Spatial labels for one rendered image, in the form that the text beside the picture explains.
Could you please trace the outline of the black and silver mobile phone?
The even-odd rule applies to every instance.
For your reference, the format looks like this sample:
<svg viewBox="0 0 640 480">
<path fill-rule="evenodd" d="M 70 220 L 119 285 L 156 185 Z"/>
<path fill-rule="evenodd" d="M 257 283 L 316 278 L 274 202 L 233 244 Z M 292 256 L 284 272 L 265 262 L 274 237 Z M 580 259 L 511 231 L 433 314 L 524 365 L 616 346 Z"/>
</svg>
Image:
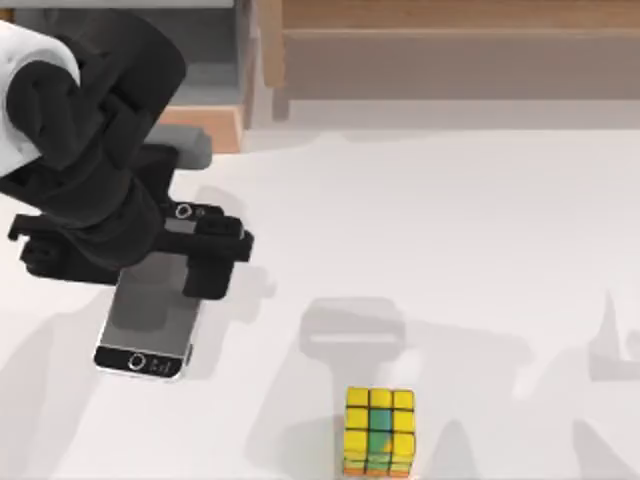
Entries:
<svg viewBox="0 0 640 480">
<path fill-rule="evenodd" d="M 152 253 L 122 271 L 93 362 L 105 371 L 174 379 L 188 365 L 203 299 L 183 293 L 186 259 Z"/>
</svg>

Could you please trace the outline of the pale grey rounded box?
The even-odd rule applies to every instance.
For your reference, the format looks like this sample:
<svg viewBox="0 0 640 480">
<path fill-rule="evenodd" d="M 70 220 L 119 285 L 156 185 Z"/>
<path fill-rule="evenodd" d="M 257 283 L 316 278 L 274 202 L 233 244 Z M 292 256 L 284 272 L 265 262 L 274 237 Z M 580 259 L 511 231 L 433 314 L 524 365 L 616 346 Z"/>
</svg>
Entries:
<svg viewBox="0 0 640 480">
<path fill-rule="evenodd" d="M 146 142 L 174 147 L 178 151 L 179 170 L 205 170 L 212 163 L 212 139 L 200 127 L 156 125 L 147 136 Z"/>
</svg>

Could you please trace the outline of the pale wooden drawer front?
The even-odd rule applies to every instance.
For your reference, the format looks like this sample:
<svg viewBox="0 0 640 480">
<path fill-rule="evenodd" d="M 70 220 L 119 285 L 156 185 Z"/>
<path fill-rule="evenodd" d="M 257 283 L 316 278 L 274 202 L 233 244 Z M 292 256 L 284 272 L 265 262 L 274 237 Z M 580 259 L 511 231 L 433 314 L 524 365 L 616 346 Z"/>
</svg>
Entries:
<svg viewBox="0 0 640 480">
<path fill-rule="evenodd" d="M 171 106 L 162 113 L 159 123 L 201 128 L 211 137 L 215 153 L 237 154 L 242 150 L 244 113 L 239 105 Z"/>
</svg>

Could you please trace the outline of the yellow and green puzzle cube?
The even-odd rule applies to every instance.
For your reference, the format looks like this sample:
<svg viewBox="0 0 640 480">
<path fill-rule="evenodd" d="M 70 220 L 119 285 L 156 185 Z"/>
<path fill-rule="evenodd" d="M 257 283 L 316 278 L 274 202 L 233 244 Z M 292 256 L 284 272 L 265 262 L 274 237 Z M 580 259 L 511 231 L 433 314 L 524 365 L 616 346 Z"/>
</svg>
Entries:
<svg viewBox="0 0 640 480">
<path fill-rule="evenodd" d="M 407 479 L 416 446 L 413 391 L 347 388 L 343 433 L 346 476 Z"/>
</svg>

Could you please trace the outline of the wooden open shelf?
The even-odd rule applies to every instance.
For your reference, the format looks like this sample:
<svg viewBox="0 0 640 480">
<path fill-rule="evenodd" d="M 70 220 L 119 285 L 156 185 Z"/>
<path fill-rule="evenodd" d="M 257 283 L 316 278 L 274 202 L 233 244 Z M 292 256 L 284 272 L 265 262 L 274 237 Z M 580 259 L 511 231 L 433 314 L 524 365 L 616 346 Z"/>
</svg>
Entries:
<svg viewBox="0 0 640 480">
<path fill-rule="evenodd" d="M 274 112 L 294 100 L 640 97 L 640 0 L 254 0 Z"/>
</svg>

